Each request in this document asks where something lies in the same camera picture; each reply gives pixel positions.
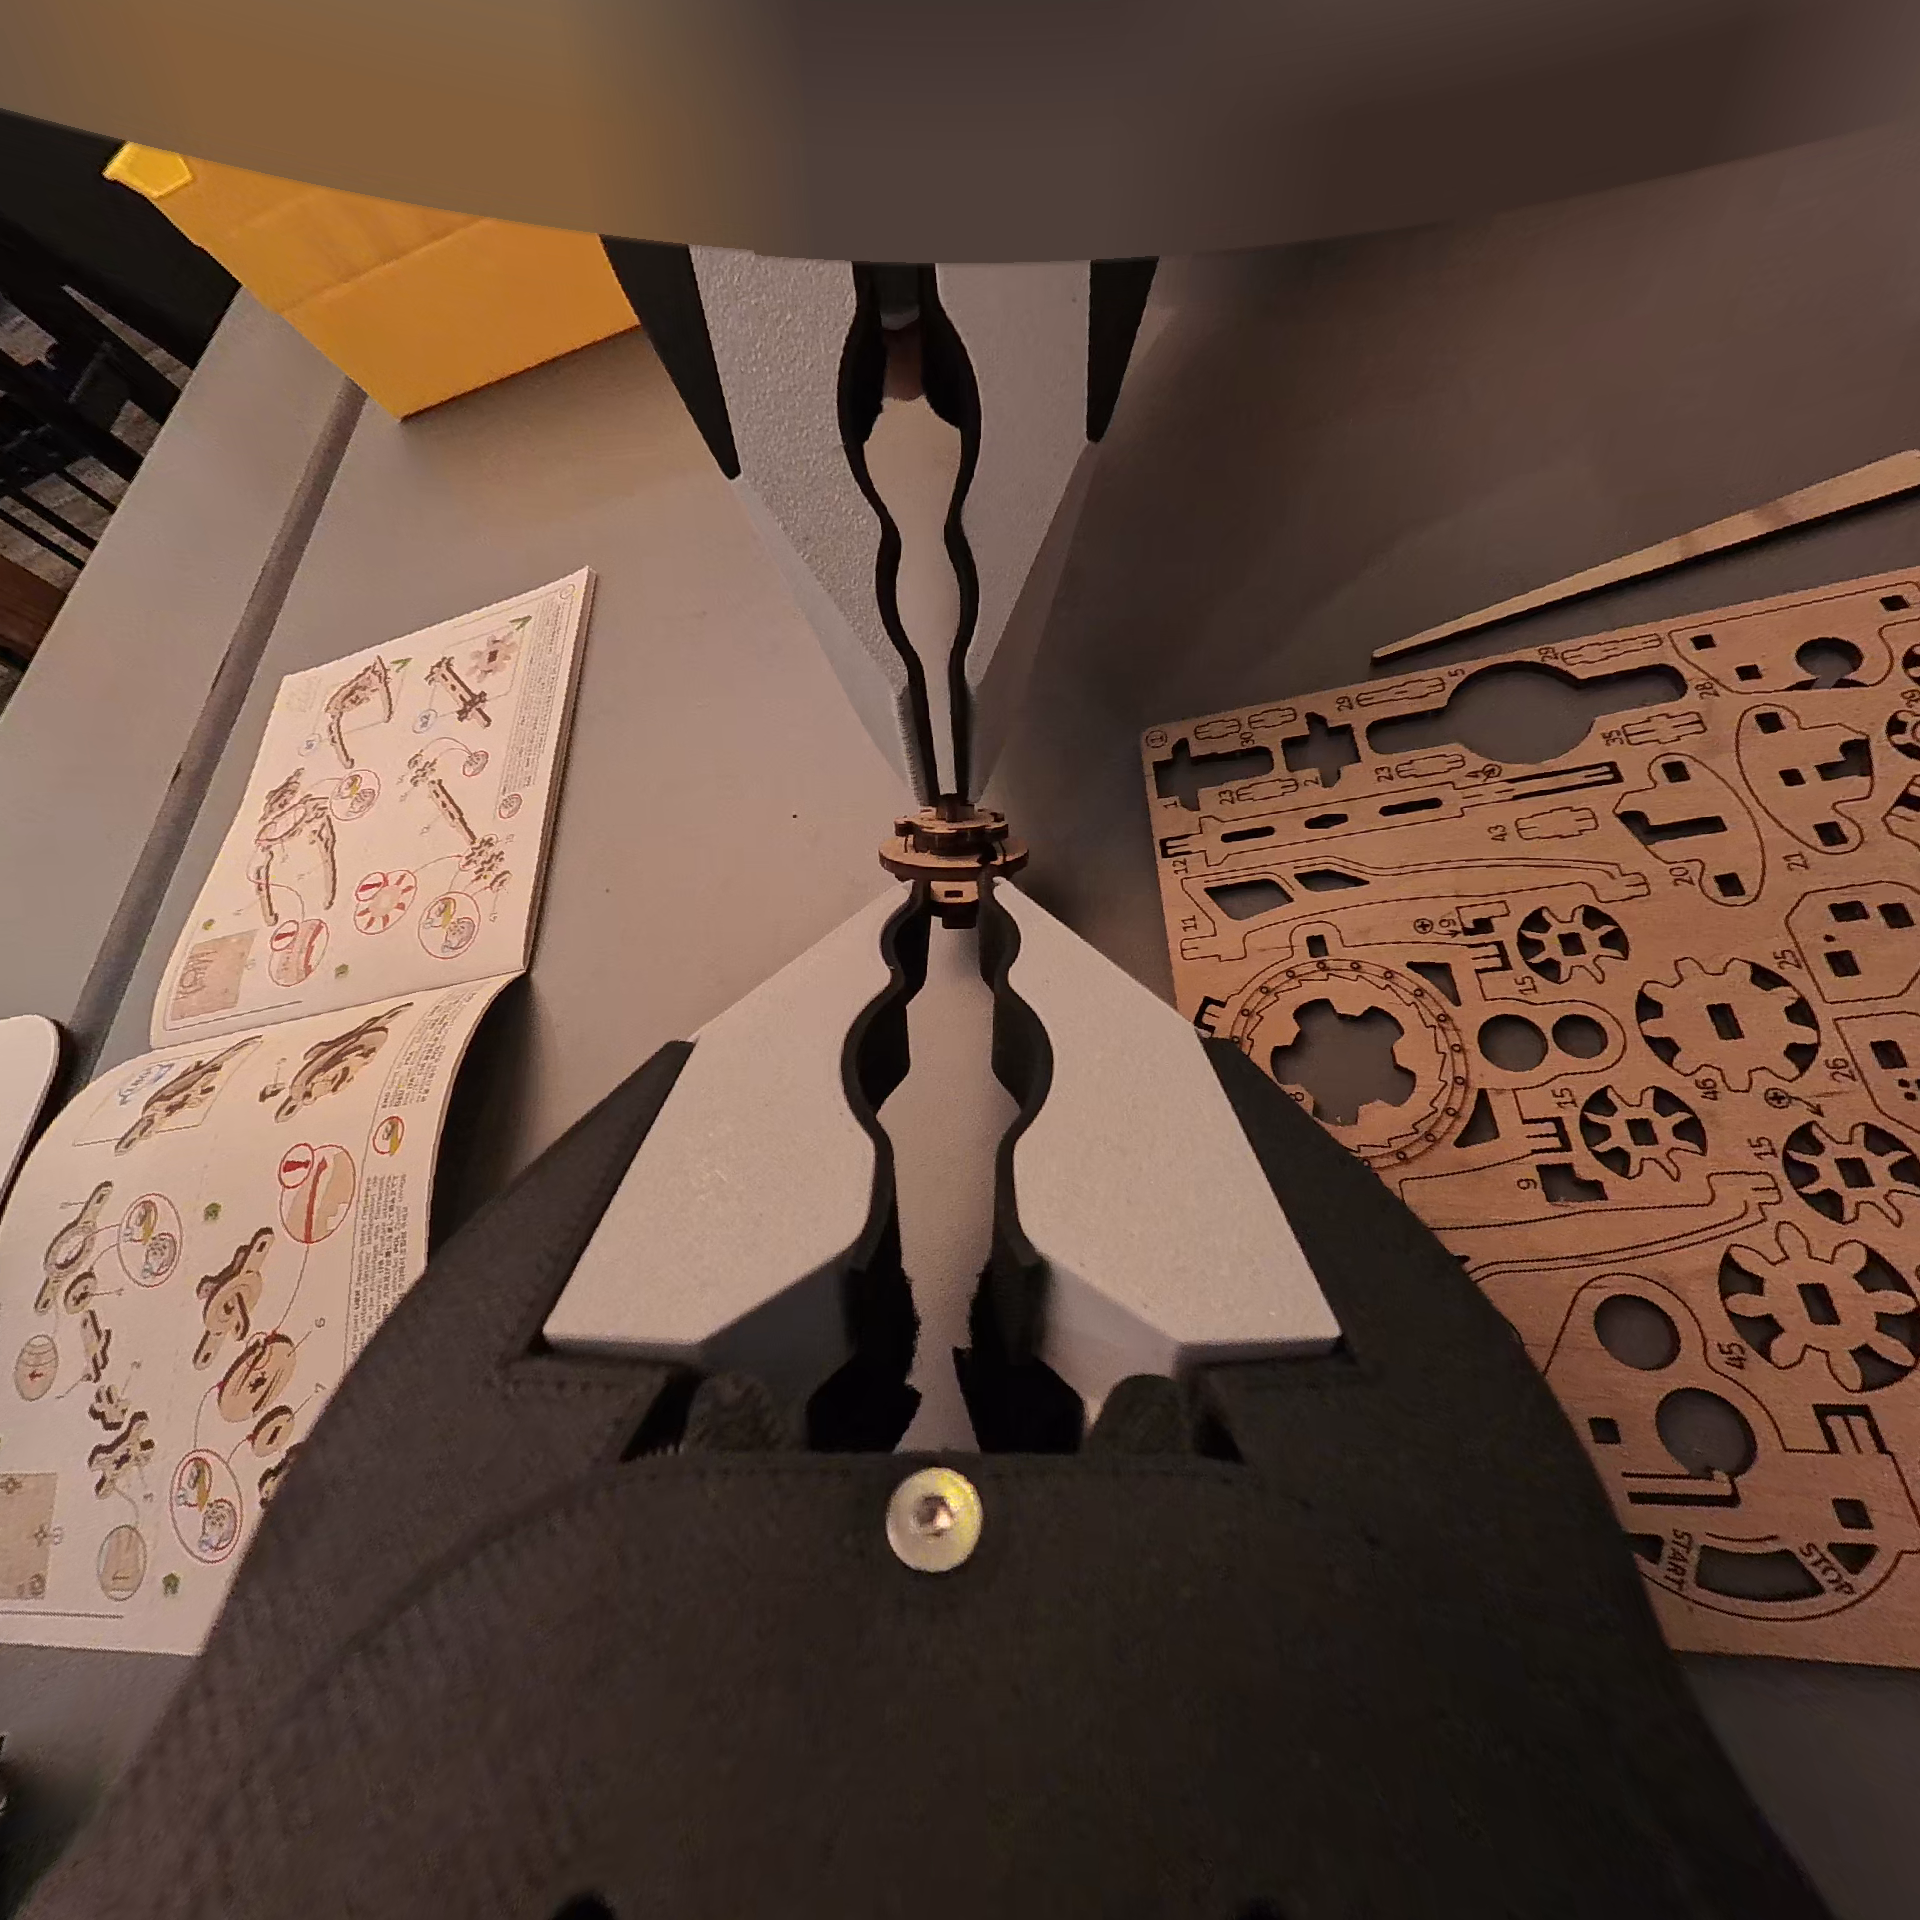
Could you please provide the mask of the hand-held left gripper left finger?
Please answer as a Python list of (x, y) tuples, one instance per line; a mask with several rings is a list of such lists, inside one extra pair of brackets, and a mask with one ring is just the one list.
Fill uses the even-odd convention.
[(650, 1119), (541, 1339), (655, 1364), (913, 1364), (893, 1148), (924, 889), (726, 1005)]

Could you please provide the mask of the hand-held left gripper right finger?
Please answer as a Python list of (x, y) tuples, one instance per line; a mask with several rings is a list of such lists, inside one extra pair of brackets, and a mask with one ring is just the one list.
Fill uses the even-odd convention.
[(1074, 928), (993, 887), (978, 909), (998, 1144), (989, 1325), (1052, 1372), (1305, 1359), (1336, 1311), (1192, 1027)]

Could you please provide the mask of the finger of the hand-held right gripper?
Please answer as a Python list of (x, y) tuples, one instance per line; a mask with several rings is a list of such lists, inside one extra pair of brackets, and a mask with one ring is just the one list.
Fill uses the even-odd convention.
[(958, 790), (958, 339), (933, 264), (606, 239), (712, 461), (918, 803)]
[(965, 803), (1011, 731), (1151, 277), (1157, 259), (1074, 259), (940, 264), (924, 279), (927, 400), (958, 430), (944, 790)]

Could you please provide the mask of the small wooden gear assembly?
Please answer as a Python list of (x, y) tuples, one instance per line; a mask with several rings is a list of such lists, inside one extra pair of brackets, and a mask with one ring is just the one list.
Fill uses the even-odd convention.
[(1026, 845), (1011, 836), (1004, 811), (940, 797), (937, 806), (893, 820), (893, 832), (882, 845), (882, 865), (924, 887), (927, 909), (944, 928), (976, 928), (982, 887), (1026, 873)]

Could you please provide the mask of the laser-cut wooden parts sheet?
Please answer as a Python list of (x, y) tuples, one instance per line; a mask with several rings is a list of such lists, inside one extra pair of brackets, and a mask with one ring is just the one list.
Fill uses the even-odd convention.
[(1916, 1668), (1916, 573), (1143, 731), (1181, 1011), (1519, 1325), (1676, 1648)]

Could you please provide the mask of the yellow cardboard box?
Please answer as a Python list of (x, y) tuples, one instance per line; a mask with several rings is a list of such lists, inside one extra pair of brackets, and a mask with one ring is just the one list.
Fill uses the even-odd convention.
[(122, 145), (152, 195), (386, 413), (413, 415), (636, 327), (594, 232), (479, 218)]

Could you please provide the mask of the open instruction booklet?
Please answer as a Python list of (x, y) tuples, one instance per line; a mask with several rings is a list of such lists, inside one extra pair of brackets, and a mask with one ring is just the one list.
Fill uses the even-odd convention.
[(0, 1636), (196, 1652), (426, 1264), (450, 1080), (531, 964), (594, 578), (290, 676), (153, 995), (0, 1236)]

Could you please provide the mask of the thin wooden stick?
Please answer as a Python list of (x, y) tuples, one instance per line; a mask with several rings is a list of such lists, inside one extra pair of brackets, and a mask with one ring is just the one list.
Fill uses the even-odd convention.
[(1553, 602), (1573, 602), (1573, 600), (1588, 600), (1588, 595), (1603, 595), (1603, 591), (1614, 591), (1614, 586), (1631, 586), (1631, 581), (1642, 581), (1642, 578), (1657, 578), (1657, 573), (1671, 573), (1671, 566), (1684, 566), (1684, 564), (1698, 564), (1698, 558), (1712, 558), (1712, 552), (1764, 541), (1764, 540), (1778, 540), (1797, 525), (1855, 517), (1862, 506), (1908, 497), (1916, 488), (1920, 488), (1920, 456), (1896, 450), (1878, 463), (1820, 476), (1812, 488), (1797, 488), (1797, 493), (1784, 493), (1775, 499), (1749, 506), (1739, 517), (1693, 525), (1684, 532), (1633, 550), (1623, 558), (1583, 566), (1583, 573), (1560, 578), (1542, 591), (1523, 591), (1523, 595), (1506, 595), (1490, 609), (1475, 609), (1475, 614), (1445, 619), (1439, 628), (1424, 628), (1416, 635), (1388, 640), (1388, 647), (1373, 650), (1373, 663), (1388, 663), (1388, 659), (1398, 659), (1398, 655), (1416, 655), (1416, 650), (1429, 650), (1429, 647), (1443, 647), (1443, 640), (1458, 640), (1458, 635), (1470, 635), (1470, 632), (1483, 632), (1483, 628), (1497, 628), (1497, 625), (1512, 625), (1512, 619), (1527, 619), (1527, 614), (1542, 614), (1542, 609), (1553, 609)]

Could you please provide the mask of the white rounded object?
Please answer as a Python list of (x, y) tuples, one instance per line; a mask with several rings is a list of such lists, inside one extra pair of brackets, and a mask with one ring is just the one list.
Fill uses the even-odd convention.
[(0, 1192), (39, 1133), (44, 1105), (63, 1073), (63, 1027), (49, 1017), (0, 1019)]

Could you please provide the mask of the dark metal rack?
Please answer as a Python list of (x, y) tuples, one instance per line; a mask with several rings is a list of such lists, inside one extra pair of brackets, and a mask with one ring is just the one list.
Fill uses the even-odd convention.
[(105, 176), (111, 135), (0, 119), (0, 659), (19, 682), (232, 277)]

